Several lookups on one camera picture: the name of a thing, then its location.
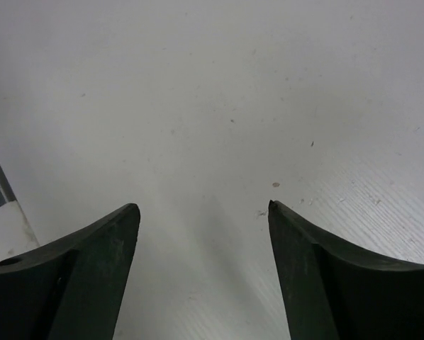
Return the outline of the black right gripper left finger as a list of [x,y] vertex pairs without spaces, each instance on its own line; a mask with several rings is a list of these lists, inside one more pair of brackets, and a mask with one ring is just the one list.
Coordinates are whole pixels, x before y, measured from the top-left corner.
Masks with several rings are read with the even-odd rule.
[[129,203],[0,261],[0,339],[112,339],[139,225]]

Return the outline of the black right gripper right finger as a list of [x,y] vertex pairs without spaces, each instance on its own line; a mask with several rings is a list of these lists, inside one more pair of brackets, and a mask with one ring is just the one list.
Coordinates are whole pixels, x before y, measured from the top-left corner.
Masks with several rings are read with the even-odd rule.
[[424,339],[424,264],[357,246],[278,201],[268,223],[292,339]]

